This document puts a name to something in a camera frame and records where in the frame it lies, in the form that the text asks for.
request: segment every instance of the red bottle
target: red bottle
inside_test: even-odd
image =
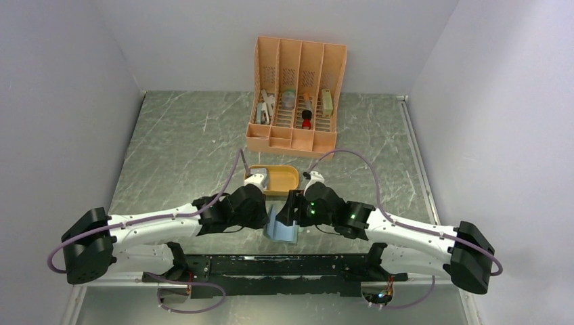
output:
[[[310,130],[311,117],[313,117],[313,113],[310,110],[304,110],[301,112],[301,117],[303,117],[303,123],[301,123],[301,129]]]

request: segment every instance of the blue object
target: blue object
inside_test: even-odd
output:
[[[275,205],[271,205],[269,210],[269,223],[263,228],[263,233],[272,241],[276,242],[297,242],[297,234],[299,232],[298,225],[293,221],[293,225],[284,225],[275,220],[277,217],[277,210]]]

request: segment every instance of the marble floor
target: marble floor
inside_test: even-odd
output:
[[[245,133],[252,93],[150,91],[144,100],[116,187],[111,214],[178,207],[217,193],[229,175]],[[343,93],[338,105],[337,148],[360,151],[375,165],[386,210],[430,222],[416,161],[394,95]],[[292,165],[301,173],[312,159],[246,152],[250,164]],[[345,200],[375,204],[374,182],[357,157],[335,154],[317,168]],[[242,184],[238,168],[228,192]],[[332,228],[322,226],[326,231]],[[363,253],[370,244],[309,228],[295,244],[272,242],[261,230],[178,240],[186,253]]]

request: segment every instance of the red object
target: red object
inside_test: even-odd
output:
[[[190,274],[190,281],[189,281],[189,282],[191,283],[192,278],[194,277],[194,275],[193,275],[192,272],[189,272],[189,271],[188,271],[188,273]],[[190,293],[192,293],[192,285],[191,285],[191,284],[188,284],[188,285],[187,285],[187,294],[189,295]]]
[[[301,128],[304,130],[310,130],[311,129],[311,121],[310,120],[303,120],[303,123],[301,124]]]

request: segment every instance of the cable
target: cable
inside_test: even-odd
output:
[[[379,184],[379,180],[378,180],[378,174],[375,171],[375,168],[373,166],[373,164],[367,159],[365,158],[363,155],[361,155],[358,152],[349,150],[349,149],[333,149],[329,152],[326,152],[323,156],[321,156],[319,159],[317,159],[317,161],[315,161],[311,167],[309,167],[309,170],[307,171],[308,173],[310,173],[319,163],[319,161],[323,160],[323,158],[327,157],[330,154],[333,154],[335,152],[347,152],[349,154],[354,154],[355,156],[359,157],[360,159],[362,159],[362,161],[364,161],[367,166],[369,166],[369,169],[371,170],[371,173],[373,175],[373,179],[375,181],[375,188],[376,188],[376,200],[377,200],[377,207],[379,209],[379,211],[382,213],[382,215],[384,216],[384,218],[391,222],[394,225],[398,225],[399,227],[403,227],[409,230],[413,230],[415,232],[422,232],[424,234],[429,234],[429,235],[434,235],[437,237],[444,237],[444,238],[448,238],[450,240],[454,240],[456,242],[459,242],[461,244],[464,244],[470,248],[475,249],[476,251],[479,251],[480,253],[484,254],[486,257],[488,257],[491,261],[493,261],[496,266],[498,267],[498,270],[496,272],[491,272],[490,275],[491,276],[499,276],[502,273],[502,264],[500,263],[500,261],[498,261],[498,259],[496,257],[494,257],[494,255],[492,255],[489,251],[486,251],[485,249],[483,249],[482,247],[479,247],[467,240],[455,237],[455,236],[451,236],[449,234],[442,234],[441,232],[435,232],[432,230],[427,230],[424,228],[420,228],[420,227],[416,227],[413,225],[407,225],[404,224],[402,222],[399,221],[395,221],[394,219],[391,218],[391,216],[384,210],[383,206],[382,206],[382,202],[380,199],[380,184]],[[424,294],[424,296],[420,297],[418,300],[413,301],[412,303],[408,303],[406,305],[400,305],[400,306],[381,306],[381,308],[385,308],[385,309],[405,309],[405,308],[409,308],[409,307],[413,307],[421,302],[423,302],[426,298],[428,298],[428,296],[431,295],[433,289],[435,288],[435,276],[433,276],[433,282],[430,284],[430,288],[428,289],[428,291],[426,292],[426,294]]]
[[[243,228],[245,228],[245,227],[241,227],[241,228],[239,228],[239,229],[237,229],[237,230],[233,230],[233,231],[230,231],[230,232],[222,232],[222,234],[234,234],[234,233],[236,233],[236,232],[242,231]]]
[[[375,171],[375,168],[374,168],[373,164],[372,164],[369,160],[367,160],[367,158],[365,158],[363,155],[361,155],[360,153],[355,152],[355,151],[352,151],[352,150],[349,150],[349,149],[334,149],[334,150],[331,150],[331,151],[325,153],[325,154],[324,154],[323,156],[321,156],[319,159],[317,159],[317,161],[315,161],[315,162],[311,165],[311,168],[309,168],[308,173],[310,173],[310,172],[315,168],[315,166],[317,166],[317,164],[319,163],[319,161],[321,161],[323,158],[327,157],[328,155],[330,155],[330,154],[332,154],[332,153],[334,153],[334,152],[347,152],[347,153],[349,153],[349,154],[354,154],[355,156],[357,156],[357,157],[359,157],[360,159],[362,159],[362,160],[367,164],[367,166],[369,166],[369,169],[371,170],[371,173],[373,174],[373,178],[374,178],[374,181],[375,181],[377,207],[378,207],[379,211],[382,213],[382,215],[384,216],[384,218],[385,218],[387,221],[391,222],[391,223],[394,224],[394,225],[398,225],[399,227],[403,227],[403,228],[406,228],[406,229],[409,229],[409,230],[413,230],[413,231],[415,231],[415,232],[422,232],[423,234],[434,235],[434,236],[437,236],[437,237],[439,237],[439,238],[440,238],[440,237],[448,238],[448,239],[450,239],[450,240],[454,240],[455,242],[459,242],[460,244],[463,244],[463,245],[466,245],[466,246],[468,246],[468,247],[470,247],[470,248],[473,248],[474,250],[479,251],[480,253],[482,253],[482,254],[484,254],[486,257],[488,257],[488,258],[489,258],[491,261],[493,261],[493,262],[496,264],[496,266],[498,267],[498,270],[497,270],[496,272],[491,272],[491,273],[490,273],[491,276],[499,276],[500,274],[502,274],[502,264],[500,263],[500,261],[498,261],[498,259],[497,259],[494,255],[492,255],[489,251],[483,249],[482,247],[479,247],[479,246],[477,246],[477,245],[475,245],[475,244],[473,244],[473,243],[471,243],[471,242],[469,242],[469,241],[467,241],[467,240],[464,240],[464,239],[462,239],[462,238],[458,238],[458,237],[456,237],[456,236],[452,236],[452,235],[449,235],[449,234],[442,234],[441,232],[436,232],[436,231],[434,231],[434,230],[428,230],[428,229],[416,227],[416,226],[414,226],[414,225],[408,225],[408,224],[406,224],[406,223],[402,223],[402,222],[393,220],[393,219],[391,218],[391,216],[384,210],[384,208],[383,208],[383,206],[382,206],[381,199],[380,199],[380,184],[379,184],[378,175],[377,175],[377,173],[376,173],[376,171]]]
[[[336,232],[326,232],[326,231],[324,231],[324,230],[321,230],[321,228],[319,228],[318,225],[315,225],[315,228],[317,228],[317,230],[319,230],[320,232],[322,232],[322,233],[324,233],[324,234],[340,236],[340,234],[337,234]]]
[[[158,299],[158,307],[163,309],[163,310],[167,310],[171,313],[204,313],[206,311],[210,311],[213,310],[215,308],[218,308],[224,301],[225,301],[225,297],[227,296],[227,293],[225,292],[225,289],[223,289],[223,287],[221,287],[218,284],[215,283],[209,283],[209,282],[184,282],[184,281],[173,281],[173,280],[167,280],[166,278],[162,278],[161,276],[157,275],[157,274],[153,274],[153,273],[148,273],[146,272],[147,275],[149,275],[151,278],[157,280],[157,281],[161,281],[161,282],[166,282],[166,283],[171,283],[171,284],[184,284],[186,286],[210,286],[212,288],[216,288],[217,290],[221,291],[221,299],[219,299],[219,301],[217,301],[215,304],[204,308],[204,309],[198,309],[198,310],[180,310],[180,309],[173,309],[170,307],[167,307],[166,305],[164,305],[161,301],[161,297],[160,297],[160,291],[158,290],[158,293],[156,294],[156,297]]]
[[[189,296],[189,293],[181,293],[181,292],[177,292],[175,290],[172,289],[165,289],[165,288],[159,288],[158,290],[163,290],[163,291],[167,291],[168,293],[173,293],[174,295],[178,295],[178,296]]]
[[[213,200],[211,200],[211,202],[209,202],[208,204],[206,204],[205,206],[203,206],[201,209],[197,210],[196,212],[180,213],[177,216],[178,217],[194,217],[196,215],[200,215],[205,210],[209,209],[213,204],[215,204],[219,200],[219,198],[223,195],[223,193],[225,192],[225,189],[229,186],[231,178],[233,177],[233,174],[237,168],[237,164],[239,162],[240,156],[243,160],[243,165],[245,167],[245,171],[246,171],[247,175],[249,175],[250,172],[249,172],[249,167],[247,165],[247,161],[245,160],[245,155],[243,154],[243,150],[239,149],[239,150],[237,150],[235,161],[234,161],[233,167],[231,168],[231,171],[229,172],[229,176],[227,176],[227,179],[225,180],[225,183],[223,184],[221,191],[219,191],[219,193],[217,193],[217,195],[213,198]],[[54,248],[50,252],[50,254],[48,255],[48,259],[47,259],[48,268],[55,273],[65,274],[66,273],[65,269],[58,269],[53,264],[53,257],[54,257],[54,255],[56,255],[56,253],[58,251],[60,251],[60,249],[68,246],[69,244],[72,244],[73,242],[76,242],[77,240],[80,240],[82,238],[86,238],[86,237],[91,236],[93,234],[97,234],[98,232],[105,232],[105,231],[116,229],[116,228],[123,228],[123,227],[127,227],[130,225],[137,225],[138,223],[144,223],[144,222],[148,222],[148,221],[167,219],[167,218],[173,218],[173,217],[174,217],[174,214],[155,215],[152,217],[142,218],[142,219],[138,219],[138,220],[134,220],[134,221],[128,221],[125,224],[120,222],[120,223],[115,223],[113,225],[105,225],[103,227],[95,228],[95,229],[89,230],[88,232],[84,232],[82,234],[79,234],[77,236],[69,238],[69,239],[63,241],[63,243],[59,244],[56,248]]]
[[[400,306],[392,306],[392,305],[380,305],[377,303],[374,303],[373,305],[379,306],[380,308],[383,309],[393,309],[393,310],[399,310],[399,309],[407,309],[407,308],[411,308],[415,305],[418,305],[419,303],[423,302],[426,298],[428,298],[428,296],[431,295],[432,291],[435,289],[435,276],[433,276],[433,280],[430,283],[430,288],[428,289],[428,291],[424,294],[424,296],[420,297],[419,299],[416,299],[415,301],[411,302],[411,303],[407,303],[405,305],[400,305]]]

